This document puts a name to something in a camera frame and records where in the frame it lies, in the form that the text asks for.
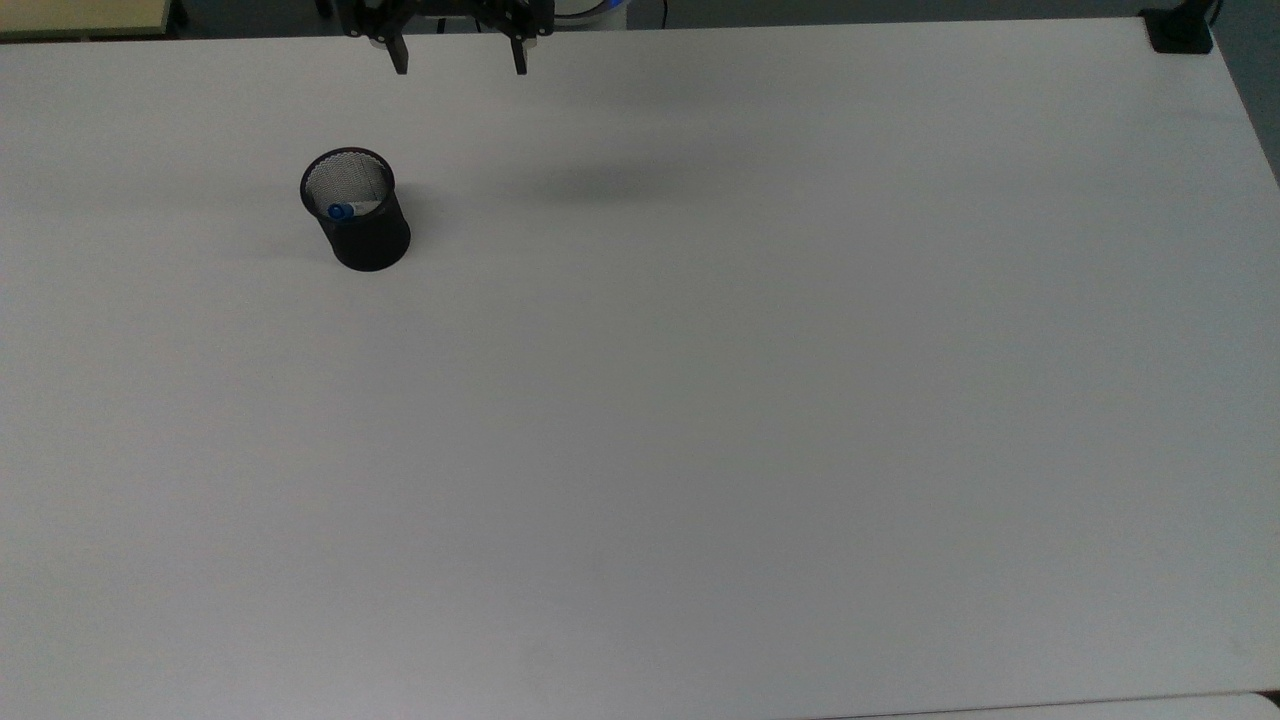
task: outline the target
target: white marker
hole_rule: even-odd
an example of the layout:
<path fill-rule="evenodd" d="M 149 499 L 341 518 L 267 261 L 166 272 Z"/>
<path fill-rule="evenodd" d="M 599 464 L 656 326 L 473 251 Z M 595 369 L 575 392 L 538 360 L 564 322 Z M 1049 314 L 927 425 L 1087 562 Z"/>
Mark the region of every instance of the white marker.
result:
<path fill-rule="evenodd" d="M 334 202 L 329 206 L 329 218 L 334 220 L 349 220 L 360 215 L 367 215 L 381 205 L 381 200 L 369 200 L 361 202 Z"/>

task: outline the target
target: white tabletop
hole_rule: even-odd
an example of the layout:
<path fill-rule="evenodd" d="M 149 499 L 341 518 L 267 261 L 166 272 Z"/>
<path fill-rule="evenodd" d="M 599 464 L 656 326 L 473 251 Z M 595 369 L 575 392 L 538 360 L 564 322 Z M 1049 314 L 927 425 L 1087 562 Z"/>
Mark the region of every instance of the white tabletop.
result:
<path fill-rule="evenodd" d="M 1137 19 L 0 47 L 0 716 L 1280 685 L 1280 191 Z M 334 261 L 297 181 L 396 169 Z"/>

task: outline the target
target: gray floor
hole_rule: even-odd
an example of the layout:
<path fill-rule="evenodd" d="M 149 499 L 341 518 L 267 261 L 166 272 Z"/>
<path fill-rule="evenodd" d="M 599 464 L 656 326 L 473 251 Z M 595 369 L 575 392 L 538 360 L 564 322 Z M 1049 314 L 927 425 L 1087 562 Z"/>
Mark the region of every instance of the gray floor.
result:
<path fill-rule="evenodd" d="M 979 20 L 1014 18 L 1132 17 L 1178 0 L 669 0 L 667 27 L 742 27 L 826 23 Z M 188 37 L 287 37 L 338 35 L 314 0 L 184 0 Z M 660 0 L 634 0 L 631 29 L 657 28 Z M 425 20 L 411 29 L 434 32 Z M 475 32 L 453 22 L 447 32 Z M 1280 178 L 1280 0 L 1225 0 L 1215 27 L 1219 49 Z"/>

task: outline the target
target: black mesh pencil cup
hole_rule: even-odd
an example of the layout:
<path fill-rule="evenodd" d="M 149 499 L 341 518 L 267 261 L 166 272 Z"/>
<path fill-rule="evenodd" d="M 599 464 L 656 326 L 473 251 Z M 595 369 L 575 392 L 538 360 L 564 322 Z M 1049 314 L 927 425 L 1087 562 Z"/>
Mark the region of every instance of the black mesh pencil cup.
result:
<path fill-rule="evenodd" d="M 320 222 L 333 254 L 361 272 L 389 268 L 408 250 L 408 223 L 396 177 L 376 152 L 339 147 L 302 173 L 302 204 Z"/>

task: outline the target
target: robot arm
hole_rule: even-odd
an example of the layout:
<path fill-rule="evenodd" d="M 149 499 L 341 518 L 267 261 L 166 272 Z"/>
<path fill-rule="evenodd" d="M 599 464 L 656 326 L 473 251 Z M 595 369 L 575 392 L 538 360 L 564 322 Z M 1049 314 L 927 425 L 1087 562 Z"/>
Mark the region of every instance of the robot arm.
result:
<path fill-rule="evenodd" d="M 516 73 L 527 74 L 527 50 L 556 24 L 556 0 L 335 0 L 342 31 L 387 47 L 399 74 L 408 73 L 404 23 L 413 15 L 472 17 L 511 40 Z"/>

